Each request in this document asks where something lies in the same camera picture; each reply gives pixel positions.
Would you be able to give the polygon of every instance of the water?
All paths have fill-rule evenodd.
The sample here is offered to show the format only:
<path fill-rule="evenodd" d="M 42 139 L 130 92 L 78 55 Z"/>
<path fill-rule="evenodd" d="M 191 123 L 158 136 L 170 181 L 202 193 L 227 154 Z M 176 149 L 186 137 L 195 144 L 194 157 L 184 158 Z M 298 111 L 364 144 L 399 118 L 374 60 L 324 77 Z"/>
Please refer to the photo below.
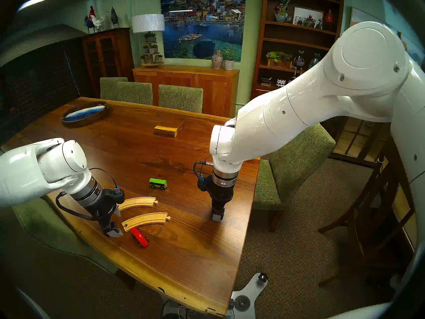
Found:
<path fill-rule="evenodd" d="M 227 23 L 206 24 L 207 26 L 201 26 L 200 23 L 184 23 L 180 27 L 177 24 L 166 24 L 162 33 L 164 57 L 211 59 L 214 50 L 223 52 L 226 48 L 231 48 L 235 52 L 235 61 L 240 62 L 244 25 L 233 23 L 227 27 Z M 202 36 L 193 41 L 178 43 L 179 37 L 189 33 L 199 33 Z"/>

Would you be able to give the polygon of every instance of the wooden planter box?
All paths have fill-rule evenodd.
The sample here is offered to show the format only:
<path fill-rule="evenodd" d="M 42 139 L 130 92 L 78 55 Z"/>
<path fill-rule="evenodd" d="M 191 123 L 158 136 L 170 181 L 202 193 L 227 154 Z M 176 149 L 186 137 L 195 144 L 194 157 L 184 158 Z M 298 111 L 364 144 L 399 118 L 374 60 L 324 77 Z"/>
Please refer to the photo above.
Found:
<path fill-rule="evenodd" d="M 292 61 L 291 60 L 288 60 L 288 61 L 280 60 L 278 62 L 275 62 L 274 59 L 269 58 L 269 59 L 267 59 L 267 66 L 291 68 L 292 67 Z"/>

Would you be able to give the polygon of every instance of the lamp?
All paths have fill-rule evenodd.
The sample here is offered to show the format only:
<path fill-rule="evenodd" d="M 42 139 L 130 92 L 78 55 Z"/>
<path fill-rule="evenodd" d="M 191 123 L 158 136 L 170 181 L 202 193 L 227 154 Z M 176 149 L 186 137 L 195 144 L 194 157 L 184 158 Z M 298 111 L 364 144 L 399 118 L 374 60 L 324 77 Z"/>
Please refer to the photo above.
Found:
<path fill-rule="evenodd" d="M 131 24 L 133 25 L 133 33 L 165 30 L 163 14 L 140 14 L 131 18 Z"/>

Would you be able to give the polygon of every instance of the harbor photo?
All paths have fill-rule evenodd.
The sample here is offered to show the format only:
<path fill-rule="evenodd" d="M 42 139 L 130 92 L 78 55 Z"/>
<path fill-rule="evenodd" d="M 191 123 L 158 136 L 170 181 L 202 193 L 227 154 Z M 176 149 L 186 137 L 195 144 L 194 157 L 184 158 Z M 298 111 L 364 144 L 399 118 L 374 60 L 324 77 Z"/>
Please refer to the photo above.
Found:
<path fill-rule="evenodd" d="M 211 59 L 231 48 L 241 61 L 245 0 L 161 0 L 166 58 Z"/>

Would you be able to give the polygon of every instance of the glass cabinet door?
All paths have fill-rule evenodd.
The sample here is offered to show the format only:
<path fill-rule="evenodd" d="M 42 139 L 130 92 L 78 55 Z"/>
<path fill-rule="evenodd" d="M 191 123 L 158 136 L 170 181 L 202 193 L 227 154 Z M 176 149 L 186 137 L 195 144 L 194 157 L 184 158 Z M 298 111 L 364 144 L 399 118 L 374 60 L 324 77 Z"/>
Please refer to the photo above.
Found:
<path fill-rule="evenodd" d="M 103 64 L 105 65 L 106 77 L 119 76 L 117 68 L 117 57 L 114 50 L 114 42 L 112 37 L 99 38 L 100 50 L 103 56 Z"/>
<path fill-rule="evenodd" d="M 99 53 L 97 51 L 96 40 L 92 40 L 90 42 L 84 43 L 87 50 L 88 56 L 88 69 L 90 76 L 92 77 L 93 87 L 95 88 L 95 92 L 100 91 L 100 78 L 102 75 L 102 66 L 99 58 Z"/>

